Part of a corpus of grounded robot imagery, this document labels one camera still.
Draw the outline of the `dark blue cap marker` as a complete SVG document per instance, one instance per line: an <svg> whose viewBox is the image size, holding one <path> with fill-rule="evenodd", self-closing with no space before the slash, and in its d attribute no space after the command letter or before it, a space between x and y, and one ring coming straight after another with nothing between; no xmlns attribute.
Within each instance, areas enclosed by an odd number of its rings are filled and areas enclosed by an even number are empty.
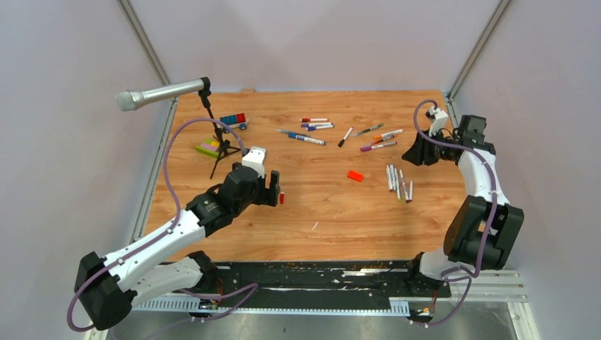
<svg viewBox="0 0 601 340"><path fill-rule="evenodd" d="M405 181L405 177L404 177L403 171L401 169L399 169L398 170L398 174L399 174L400 184L401 184L401 187L402 187L402 190L403 190L403 195L405 197L405 201L407 203L409 203L411 201L411 199L410 199L409 190L408 190L407 183Z"/></svg>

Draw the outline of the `brown cap marker pen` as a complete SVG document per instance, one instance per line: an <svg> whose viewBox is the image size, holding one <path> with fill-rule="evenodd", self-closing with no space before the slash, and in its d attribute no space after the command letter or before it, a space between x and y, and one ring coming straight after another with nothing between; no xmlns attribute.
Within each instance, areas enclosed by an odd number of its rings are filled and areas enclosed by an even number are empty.
<svg viewBox="0 0 601 340"><path fill-rule="evenodd" d="M386 164L386 176L387 176L387 182L388 182L388 191L393 192L395 190L395 185L394 185L393 174L391 172L390 164Z"/></svg>

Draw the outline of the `light green cap marker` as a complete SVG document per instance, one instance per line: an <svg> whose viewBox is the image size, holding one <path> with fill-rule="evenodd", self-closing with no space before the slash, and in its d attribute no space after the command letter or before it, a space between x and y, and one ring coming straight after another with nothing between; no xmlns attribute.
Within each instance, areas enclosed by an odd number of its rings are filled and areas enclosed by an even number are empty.
<svg viewBox="0 0 601 340"><path fill-rule="evenodd" d="M393 167L393 174L395 177L395 189L396 189L397 199L399 202L401 202L402 195L401 195L401 189L400 189L400 178L399 178L398 169L396 167Z"/></svg>

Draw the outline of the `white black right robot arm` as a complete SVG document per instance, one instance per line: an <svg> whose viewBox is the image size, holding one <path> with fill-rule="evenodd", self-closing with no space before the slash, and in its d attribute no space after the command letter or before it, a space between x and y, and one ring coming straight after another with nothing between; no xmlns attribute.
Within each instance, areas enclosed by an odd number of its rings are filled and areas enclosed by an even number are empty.
<svg viewBox="0 0 601 340"><path fill-rule="evenodd" d="M495 147L485 141L485 118L464 116L459 127L445 135L448 115L432 108L426 116L430 127L418 130L414 145L402 158L417 166L454 162L464 178L466 198L443 245L420 252L410 262L405 287L417 296L438 290L448 281L503 268L524 222L523 210L512 206L502 191Z"/></svg>

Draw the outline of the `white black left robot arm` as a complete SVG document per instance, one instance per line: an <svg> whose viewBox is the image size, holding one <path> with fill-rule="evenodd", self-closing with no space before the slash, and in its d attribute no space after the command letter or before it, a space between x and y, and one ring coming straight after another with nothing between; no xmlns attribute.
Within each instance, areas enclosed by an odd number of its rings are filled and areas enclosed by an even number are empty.
<svg viewBox="0 0 601 340"><path fill-rule="evenodd" d="M231 225L250 205L276 207L280 195L278 171L266 176L255 166L237 162L222 183L194 197L159 229L105 256L94 251L84 255L67 311L69 327L80 331L72 319L76 302L91 320L84 330L101 331L120 323L135 306L165 293L193 287L210 292L217 273L207 257L189 254L169 265L163 260Z"/></svg>

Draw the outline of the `green cap marker pen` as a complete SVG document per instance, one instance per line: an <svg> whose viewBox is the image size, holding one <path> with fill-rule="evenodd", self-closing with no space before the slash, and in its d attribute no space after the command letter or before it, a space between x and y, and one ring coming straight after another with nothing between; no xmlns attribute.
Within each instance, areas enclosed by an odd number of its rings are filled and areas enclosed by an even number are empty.
<svg viewBox="0 0 601 340"><path fill-rule="evenodd" d="M393 164L389 165L390 168L390 173L391 173L391 183L392 183L392 188L394 191L397 191L398 188L398 182L397 182L397 178L395 175L395 167Z"/></svg>

